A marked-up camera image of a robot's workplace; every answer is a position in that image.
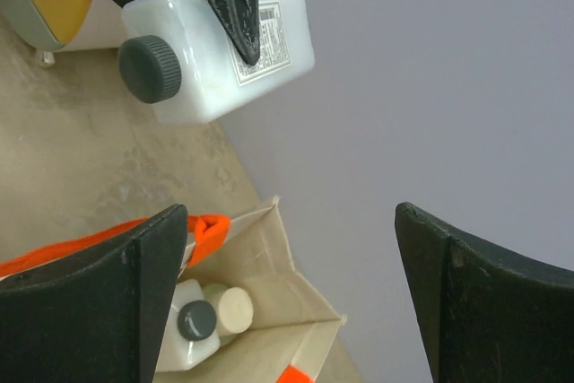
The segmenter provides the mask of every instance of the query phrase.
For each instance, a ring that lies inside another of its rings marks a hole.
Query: beige cap
[[[217,334],[227,336],[241,334],[253,323],[253,302],[240,287],[216,292],[207,298],[217,314]]]

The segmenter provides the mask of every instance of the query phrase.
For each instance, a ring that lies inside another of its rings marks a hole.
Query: gray background
[[[574,0],[307,1],[315,72],[222,123],[365,378],[430,382],[395,205],[574,269]]]

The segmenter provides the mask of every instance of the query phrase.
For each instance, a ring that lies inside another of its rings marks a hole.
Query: beige tabletop
[[[163,126],[126,92],[114,50],[39,68],[0,19],[0,261],[180,203],[242,212],[259,197],[217,123]],[[362,381],[337,343],[320,382]]]

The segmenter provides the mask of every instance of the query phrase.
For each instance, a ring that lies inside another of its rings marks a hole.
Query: orange tape
[[[297,370],[292,365],[288,366],[277,383],[315,383],[313,379],[301,371]]]
[[[113,226],[105,231],[94,233],[88,237],[71,239],[69,241],[58,242],[38,248],[30,253],[0,264],[0,277],[16,274],[35,266],[46,264],[52,260],[72,255],[106,239],[129,231],[146,220],[147,219],[132,220]],[[194,233],[196,237],[196,248],[187,267],[194,265],[196,262],[199,262],[218,250],[227,237],[230,225],[231,220],[224,215],[189,216],[187,219],[187,231]]]

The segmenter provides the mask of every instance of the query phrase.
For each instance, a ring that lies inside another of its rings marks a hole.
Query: white label
[[[259,4],[259,21],[261,56],[254,66],[245,63],[229,41],[231,62],[239,85],[250,83],[291,64],[279,3]]]

